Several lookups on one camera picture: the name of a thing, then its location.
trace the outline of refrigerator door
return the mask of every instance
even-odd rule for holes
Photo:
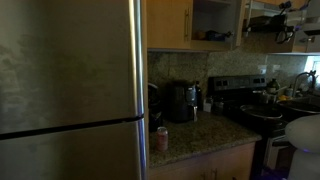
[[[0,179],[145,179],[142,131],[143,119],[0,141]]]
[[[1,0],[0,134],[143,114],[140,0]]]

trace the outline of window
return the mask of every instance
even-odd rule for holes
[[[304,68],[305,72],[316,70],[316,75],[320,74],[320,56],[309,56],[306,66]]]

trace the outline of electrical outlet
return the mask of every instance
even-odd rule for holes
[[[272,66],[272,72],[276,72],[276,71],[279,71],[280,70],[280,65],[273,65]]]
[[[259,74],[266,74],[267,65],[258,65]]]

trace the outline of oven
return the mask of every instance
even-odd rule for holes
[[[259,99],[255,99],[258,97],[253,92],[265,87],[264,75],[209,77],[208,96],[212,96],[214,101],[223,100],[223,115],[262,136],[255,145],[250,179],[282,180],[288,177],[295,151],[285,137],[288,122],[281,117],[251,116],[241,108],[257,105],[262,109],[274,109],[274,104],[261,105]]]

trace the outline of granite countertop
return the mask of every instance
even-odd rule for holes
[[[174,163],[202,154],[261,140],[261,136],[225,116],[198,112],[197,122],[172,123],[168,129],[168,150],[156,150],[156,133],[150,133],[150,168]]]

